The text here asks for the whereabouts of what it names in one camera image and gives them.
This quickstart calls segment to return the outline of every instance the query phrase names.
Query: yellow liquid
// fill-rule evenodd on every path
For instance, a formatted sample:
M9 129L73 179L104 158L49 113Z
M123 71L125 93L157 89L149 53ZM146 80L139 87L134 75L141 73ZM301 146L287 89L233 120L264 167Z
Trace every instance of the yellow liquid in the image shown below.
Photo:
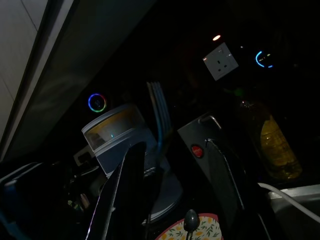
M272 115L263 124L260 143L268 160L265 163L267 171L272 177L294 179L301 174L300 163Z

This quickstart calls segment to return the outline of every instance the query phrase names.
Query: plate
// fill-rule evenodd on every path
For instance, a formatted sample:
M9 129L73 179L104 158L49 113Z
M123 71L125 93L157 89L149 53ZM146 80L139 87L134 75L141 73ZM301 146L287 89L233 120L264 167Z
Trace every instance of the plate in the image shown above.
M192 240L223 240L218 216L212 213L199 214L200 224L193 232ZM155 240L185 240L184 220L181 219L168 227Z

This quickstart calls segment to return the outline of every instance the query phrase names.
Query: small blue light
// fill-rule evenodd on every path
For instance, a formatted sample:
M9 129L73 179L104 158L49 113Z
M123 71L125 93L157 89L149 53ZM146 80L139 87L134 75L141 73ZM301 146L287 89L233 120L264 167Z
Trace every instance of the small blue light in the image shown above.
M103 99L104 105L103 105L103 108L102 108L101 110L95 110L95 109L92 108L92 106L91 106L91 104L90 104L90 100L91 100L91 98L92 98L93 96L100 96L100 97ZM89 106L89 108L90 108L93 112L95 112L95 113L100 113L100 112L102 112L103 110L105 110L105 108L106 108L106 106L107 106L107 101L106 101L105 97L102 96L101 94L94 93L94 94L92 94L92 95L89 97L89 99L88 99L88 106Z
M259 61L258 61L258 57L259 57L259 55L262 53L262 51L260 51L260 52L258 52L258 54L255 56L255 61L256 61L256 63L259 65L259 66L261 66L261 67L265 67L265 66L263 66L262 64L260 64L259 63Z

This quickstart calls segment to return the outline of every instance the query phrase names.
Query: lid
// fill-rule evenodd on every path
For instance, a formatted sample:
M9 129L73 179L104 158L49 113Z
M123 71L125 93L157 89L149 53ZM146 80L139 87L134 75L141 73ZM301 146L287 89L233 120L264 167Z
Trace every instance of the lid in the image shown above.
M93 152L114 143L120 136L144 125L145 121L134 104L125 104L97 117L82 133Z

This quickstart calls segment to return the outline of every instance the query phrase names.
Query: metal handle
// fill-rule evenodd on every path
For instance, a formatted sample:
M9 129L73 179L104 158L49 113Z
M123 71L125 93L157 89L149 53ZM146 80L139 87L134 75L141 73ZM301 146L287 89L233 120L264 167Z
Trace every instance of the metal handle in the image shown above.
M216 143L213 139L208 138L208 139L206 139L206 140L204 140L204 141L205 141L205 147L206 147L206 148L208 147L208 143L210 143L210 144L212 145L212 147L214 147L214 148L220 153L220 155L223 157L226 170L228 171L228 174L229 174L229 176L230 176L230 178L231 178L232 184L233 184L233 186L234 186L234 188L235 188L236 194L238 195L238 198L239 198L241 207L242 207L242 209L244 210L244 209L245 209L244 203L243 203L242 198L241 198L241 196L240 196L240 192L239 192L239 190L238 190L238 186L237 186L237 184L236 184L234 175L233 175L233 173L232 173L232 171L231 171L229 162L228 162L225 154L221 151L220 147L217 146L217 143Z
M221 129L221 126L220 124L218 123L218 121L215 119L214 116L212 115L209 115L209 116L206 116L204 118L199 118L198 119L198 124L203 124L204 122L208 121L208 120L213 120L215 122L215 124L219 127L219 129Z

